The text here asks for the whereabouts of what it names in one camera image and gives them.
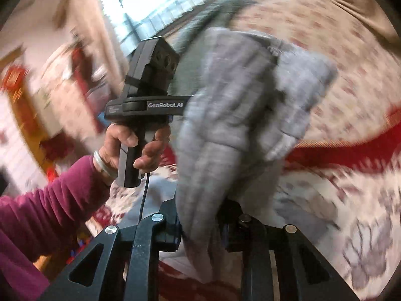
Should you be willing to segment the person's left hand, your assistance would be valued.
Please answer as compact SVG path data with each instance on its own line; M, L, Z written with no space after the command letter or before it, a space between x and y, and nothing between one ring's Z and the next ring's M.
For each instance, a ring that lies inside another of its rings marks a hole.
M149 173L158 168L161 155L169 143L171 129L166 125L158 129L154 135L154 140L147 143L142 149L142 155L133 162L133 167L143 173ZM105 133L105 141L98 151L100 159L105 166L117 170L120 145L123 143L129 147L136 147L139 140L134 132L127 126L111 124Z

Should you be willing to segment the magenta sleeve forearm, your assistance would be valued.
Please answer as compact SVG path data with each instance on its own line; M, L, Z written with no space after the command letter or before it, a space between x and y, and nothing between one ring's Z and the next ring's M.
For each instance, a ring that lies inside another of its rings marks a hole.
M1 197L1 300L36 300L49 282L34 262L62 247L109 194L84 156L43 189Z

